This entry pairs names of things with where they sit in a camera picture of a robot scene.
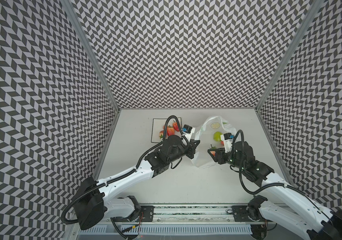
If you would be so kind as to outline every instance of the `white plastic bag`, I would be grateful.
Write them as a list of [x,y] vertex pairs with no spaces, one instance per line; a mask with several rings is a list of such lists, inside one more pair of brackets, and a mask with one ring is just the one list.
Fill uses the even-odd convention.
[[224,145],[221,142],[216,142],[213,139],[213,134],[215,132],[236,134],[236,129],[221,116],[211,116],[196,130],[194,139],[200,140],[200,144],[197,146],[195,156],[191,160],[192,164],[198,168],[209,168],[218,165],[207,153],[207,150],[211,147],[221,148]]

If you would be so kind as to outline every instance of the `black mounting plate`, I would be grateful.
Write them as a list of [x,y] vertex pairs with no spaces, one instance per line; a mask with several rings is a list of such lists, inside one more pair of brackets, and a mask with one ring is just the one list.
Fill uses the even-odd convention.
[[262,218],[259,221],[253,221],[248,217],[248,211],[247,211],[248,205],[237,205],[232,206],[232,215],[235,219],[235,222],[265,222],[265,219]]
[[[143,213],[143,218],[142,222],[152,222],[152,219],[154,218],[154,206],[142,206],[142,209],[139,212],[139,217],[142,217]],[[130,222],[127,218],[122,218],[122,217],[114,217],[115,222]],[[133,222],[139,222],[139,218],[135,219]]]

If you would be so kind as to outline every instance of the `chevron pattern wall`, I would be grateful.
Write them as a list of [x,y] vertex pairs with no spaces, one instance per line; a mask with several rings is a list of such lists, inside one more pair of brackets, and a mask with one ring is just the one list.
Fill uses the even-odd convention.
[[254,107],[312,0],[72,0],[121,108]]
[[342,0],[324,3],[262,115],[294,182],[342,209]]
[[114,115],[58,0],[0,0],[0,240],[62,236]]

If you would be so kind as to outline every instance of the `black and white geometric wallpaper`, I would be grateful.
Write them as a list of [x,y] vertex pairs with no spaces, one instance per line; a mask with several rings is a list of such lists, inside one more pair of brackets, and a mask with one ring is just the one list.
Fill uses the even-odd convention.
[[72,0],[121,108],[254,107],[312,0]]
[[0,0],[0,239],[57,239],[115,113],[58,0]]
[[342,0],[323,4],[262,115],[298,187],[342,209]]

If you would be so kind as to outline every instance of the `square plate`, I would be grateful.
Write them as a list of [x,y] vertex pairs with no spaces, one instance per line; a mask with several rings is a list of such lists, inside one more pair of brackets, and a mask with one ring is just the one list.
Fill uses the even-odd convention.
[[[180,123],[180,127],[183,127],[182,124],[182,118],[177,118],[179,120]],[[167,118],[154,118],[153,122],[152,122],[152,137],[151,137],[151,142],[153,143],[158,143],[161,142],[161,138],[159,137],[159,133],[160,131],[163,131],[163,126],[166,123]],[[168,126],[172,126],[173,121],[175,121],[174,119],[171,119],[168,122]],[[181,137],[180,132],[175,131],[175,135]]]

